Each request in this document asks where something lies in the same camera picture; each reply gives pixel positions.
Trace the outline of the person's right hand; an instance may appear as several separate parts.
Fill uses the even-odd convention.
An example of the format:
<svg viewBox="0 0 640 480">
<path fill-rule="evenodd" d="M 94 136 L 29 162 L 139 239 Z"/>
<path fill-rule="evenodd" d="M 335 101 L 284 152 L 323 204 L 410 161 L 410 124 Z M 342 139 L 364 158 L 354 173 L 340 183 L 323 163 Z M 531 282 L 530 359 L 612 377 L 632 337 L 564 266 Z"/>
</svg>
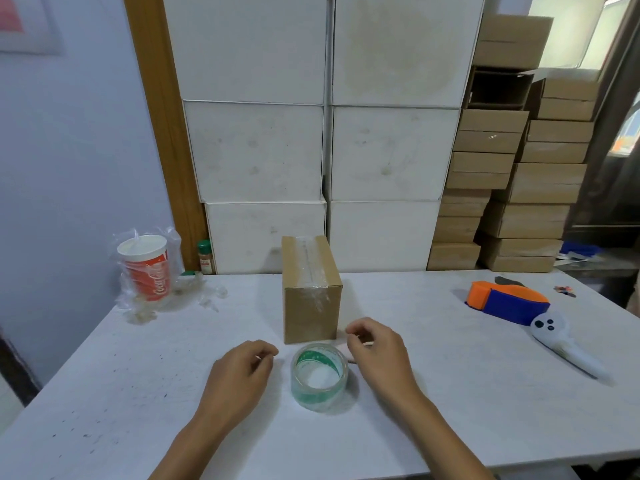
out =
<svg viewBox="0 0 640 480">
<path fill-rule="evenodd" d="M 374 342 L 372 348 L 359 353 L 357 366 L 367 384 L 384 402 L 400 408 L 424 398 L 400 334 L 370 317 L 350 322 L 346 334 L 347 341 L 353 345 Z"/>
</svg>

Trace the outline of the white handheld fan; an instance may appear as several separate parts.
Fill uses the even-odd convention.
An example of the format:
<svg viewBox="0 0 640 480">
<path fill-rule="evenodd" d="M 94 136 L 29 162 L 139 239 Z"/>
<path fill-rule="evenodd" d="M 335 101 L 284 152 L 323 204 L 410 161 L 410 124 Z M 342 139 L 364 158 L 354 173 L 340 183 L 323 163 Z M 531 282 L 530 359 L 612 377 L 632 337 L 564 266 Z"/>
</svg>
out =
<svg viewBox="0 0 640 480">
<path fill-rule="evenodd" d="M 548 310 L 535 317 L 530 324 L 530 332 L 539 343 L 574 367 L 595 379 L 612 380 L 606 367 L 572 338 L 569 322 L 559 312 Z"/>
</svg>

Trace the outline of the red paper cup white lid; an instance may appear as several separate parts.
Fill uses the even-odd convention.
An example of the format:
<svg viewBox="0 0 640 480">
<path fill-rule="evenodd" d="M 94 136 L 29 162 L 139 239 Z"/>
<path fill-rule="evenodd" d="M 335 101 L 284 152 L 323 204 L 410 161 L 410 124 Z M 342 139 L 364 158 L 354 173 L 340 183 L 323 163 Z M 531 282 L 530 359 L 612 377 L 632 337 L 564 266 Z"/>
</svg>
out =
<svg viewBox="0 0 640 480">
<path fill-rule="evenodd" d="M 140 298 L 155 302 L 169 294 L 171 279 L 167 238 L 158 234 L 139 235 L 121 242 L 116 252 Z"/>
</svg>

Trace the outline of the small green-capped spice bottle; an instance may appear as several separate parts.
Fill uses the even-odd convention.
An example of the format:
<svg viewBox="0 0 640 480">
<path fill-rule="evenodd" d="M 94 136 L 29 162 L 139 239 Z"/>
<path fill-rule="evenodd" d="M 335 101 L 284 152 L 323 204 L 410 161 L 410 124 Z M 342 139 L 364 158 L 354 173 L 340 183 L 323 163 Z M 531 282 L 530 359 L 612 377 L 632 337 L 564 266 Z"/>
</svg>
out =
<svg viewBox="0 0 640 480">
<path fill-rule="evenodd" d="M 215 273 L 214 256 L 210 240 L 206 239 L 198 241 L 197 252 L 200 272 L 204 275 L 213 275 Z"/>
</svg>

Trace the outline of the blue plastic item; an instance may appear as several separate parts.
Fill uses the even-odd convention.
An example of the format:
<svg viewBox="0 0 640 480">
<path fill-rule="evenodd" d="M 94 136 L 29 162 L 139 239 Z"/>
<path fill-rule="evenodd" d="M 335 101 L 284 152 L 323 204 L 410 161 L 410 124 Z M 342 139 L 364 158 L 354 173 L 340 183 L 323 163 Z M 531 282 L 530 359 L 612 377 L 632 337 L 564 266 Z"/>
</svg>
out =
<svg viewBox="0 0 640 480">
<path fill-rule="evenodd" d="M 585 261 L 597 258 L 603 249 L 594 244 L 582 244 L 579 242 L 563 241 L 557 260 Z"/>
</svg>

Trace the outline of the small taped cardboard box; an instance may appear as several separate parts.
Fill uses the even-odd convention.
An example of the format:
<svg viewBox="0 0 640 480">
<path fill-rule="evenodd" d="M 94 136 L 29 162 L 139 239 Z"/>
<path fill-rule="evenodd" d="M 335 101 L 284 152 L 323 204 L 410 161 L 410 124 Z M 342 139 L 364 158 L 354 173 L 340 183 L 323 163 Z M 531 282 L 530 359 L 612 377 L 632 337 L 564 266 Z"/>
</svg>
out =
<svg viewBox="0 0 640 480">
<path fill-rule="evenodd" d="M 325 236 L 282 237 L 286 345 L 334 340 L 343 284 Z"/>
</svg>

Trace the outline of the person's right forearm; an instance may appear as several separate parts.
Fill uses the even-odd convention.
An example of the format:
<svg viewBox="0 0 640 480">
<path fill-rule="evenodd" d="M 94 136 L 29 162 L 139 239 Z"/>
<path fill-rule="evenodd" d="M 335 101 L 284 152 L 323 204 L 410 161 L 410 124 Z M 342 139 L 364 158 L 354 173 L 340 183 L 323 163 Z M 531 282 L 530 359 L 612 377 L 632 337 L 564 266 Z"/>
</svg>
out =
<svg viewBox="0 0 640 480">
<path fill-rule="evenodd" d="M 495 480 L 420 389 L 385 397 L 435 480 Z"/>
</svg>

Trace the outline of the stack of white boxes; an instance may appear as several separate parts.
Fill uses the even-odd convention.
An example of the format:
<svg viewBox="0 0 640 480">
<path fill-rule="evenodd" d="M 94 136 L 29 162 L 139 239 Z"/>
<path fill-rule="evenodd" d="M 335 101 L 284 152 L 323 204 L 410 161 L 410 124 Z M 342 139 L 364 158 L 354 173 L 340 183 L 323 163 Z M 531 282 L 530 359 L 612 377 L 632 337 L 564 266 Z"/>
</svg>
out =
<svg viewBox="0 0 640 480">
<path fill-rule="evenodd" d="M 427 268 L 485 0 L 162 0 L 218 274 Z"/>
</svg>

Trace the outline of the clear plastic bag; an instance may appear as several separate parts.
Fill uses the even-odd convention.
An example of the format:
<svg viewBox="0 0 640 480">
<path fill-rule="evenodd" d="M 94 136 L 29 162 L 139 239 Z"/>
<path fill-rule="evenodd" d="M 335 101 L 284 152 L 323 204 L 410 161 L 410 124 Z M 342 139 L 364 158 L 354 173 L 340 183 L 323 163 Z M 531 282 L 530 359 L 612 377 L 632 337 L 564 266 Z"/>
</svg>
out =
<svg viewBox="0 0 640 480">
<path fill-rule="evenodd" d="M 170 292 L 160 301 L 149 302 L 140 298 L 125 274 L 124 265 L 116 252 L 116 247 L 127 239 L 144 234 L 158 234 L 167 238 L 170 262 Z M 201 272 L 187 272 L 181 255 L 181 236 L 174 227 L 146 228 L 142 231 L 132 228 L 116 233 L 109 243 L 109 256 L 119 270 L 119 291 L 115 307 L 132 324 L 146 324 L 155 320 L 160 313 L 176 312 L 190 304 L 219 311 L 218 302 L 228 298 L 228 290 L 222 285 L 208 282 Z"/>
</svg>

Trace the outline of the stack of brown cardboard boxes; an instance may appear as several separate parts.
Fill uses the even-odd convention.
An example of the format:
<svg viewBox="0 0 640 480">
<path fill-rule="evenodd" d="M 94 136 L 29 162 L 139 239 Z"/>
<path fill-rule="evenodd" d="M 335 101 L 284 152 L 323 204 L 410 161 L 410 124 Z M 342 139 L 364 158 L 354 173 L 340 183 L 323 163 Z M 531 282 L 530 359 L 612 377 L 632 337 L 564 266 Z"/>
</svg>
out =
<svg viewBox="0 0 640 480">
<path fill-rule="evenodd" d="M 553 22 L 483 15 L 428 271 L 554 267 L 586 174 L 600 77 L 540 68 Z"/>
</svg>

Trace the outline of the person's left forearm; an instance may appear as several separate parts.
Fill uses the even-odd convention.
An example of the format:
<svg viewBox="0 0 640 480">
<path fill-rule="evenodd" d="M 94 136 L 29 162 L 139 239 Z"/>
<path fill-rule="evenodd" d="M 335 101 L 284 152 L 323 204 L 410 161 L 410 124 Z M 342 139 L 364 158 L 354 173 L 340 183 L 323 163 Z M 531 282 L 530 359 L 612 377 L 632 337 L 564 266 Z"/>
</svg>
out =
<svg viewBox="0 0 640 480">
<path fill-rule="evenodd" d="M 246 416 L 241 411 L 199 408 L 148 480 L 200 480 L 222 441 Z"/>
</svg>

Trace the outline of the orange and blue tape dispenser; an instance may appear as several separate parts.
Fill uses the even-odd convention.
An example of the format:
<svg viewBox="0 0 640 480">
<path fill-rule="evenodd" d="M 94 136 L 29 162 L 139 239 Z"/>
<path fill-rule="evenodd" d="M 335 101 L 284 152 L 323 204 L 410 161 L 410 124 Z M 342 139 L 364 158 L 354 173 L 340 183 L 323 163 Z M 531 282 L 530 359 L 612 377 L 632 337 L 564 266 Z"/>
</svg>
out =
<svg viewBox="0 0 640 480">
<path fill-rule="evenodd" d="M 484 314 L 522 326 L 530 326 L 550 308 L 550 302 L 544 295 L 512 282 L 472 282 L 465 304 Z"/>
</svg>

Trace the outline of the framed picture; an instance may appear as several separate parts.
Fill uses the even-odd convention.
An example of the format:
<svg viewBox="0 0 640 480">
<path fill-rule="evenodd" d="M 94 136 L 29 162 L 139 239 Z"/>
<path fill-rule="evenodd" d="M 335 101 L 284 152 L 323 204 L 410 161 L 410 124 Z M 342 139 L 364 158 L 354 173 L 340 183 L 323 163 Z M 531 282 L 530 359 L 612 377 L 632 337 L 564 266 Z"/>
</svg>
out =
<svg viewBox="0 0 640 480">
<path fill-rule="evenodd" d="M 60 55 L 48 0 L 0 0 L 0 54 Z"/>
</svg>

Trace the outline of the clear packing tape roll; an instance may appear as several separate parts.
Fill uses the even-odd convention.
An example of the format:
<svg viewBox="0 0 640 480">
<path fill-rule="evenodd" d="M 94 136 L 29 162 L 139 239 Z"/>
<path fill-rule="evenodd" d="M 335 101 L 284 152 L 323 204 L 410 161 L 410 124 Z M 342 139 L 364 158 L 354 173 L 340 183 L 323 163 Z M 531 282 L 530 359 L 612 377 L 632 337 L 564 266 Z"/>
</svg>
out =
<svg viewBox="0 0 640 480">
<path fill-rule="evenodd" d="M 324 412 L 344 394 L 349 367 L 335 346 L 313 342 L 304 345 L 291 362 L 291 393 L 303 408 Z"/>
</svg>

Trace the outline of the person's left hand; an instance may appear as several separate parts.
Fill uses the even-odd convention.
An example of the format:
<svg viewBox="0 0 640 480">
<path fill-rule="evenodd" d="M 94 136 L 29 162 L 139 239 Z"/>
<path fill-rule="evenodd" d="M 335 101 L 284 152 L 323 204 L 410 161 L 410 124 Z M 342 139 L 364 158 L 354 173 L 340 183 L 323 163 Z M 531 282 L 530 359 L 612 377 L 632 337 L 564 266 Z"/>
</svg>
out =
<svg viewBox="0 0 640 480">
<path fill-rule="evenodd" d="M 198 409 L 241 411 L 248 416 L 263 396 L 270 374 L 247 374 L 238 345 L 214 362 Z"/>
</svg>

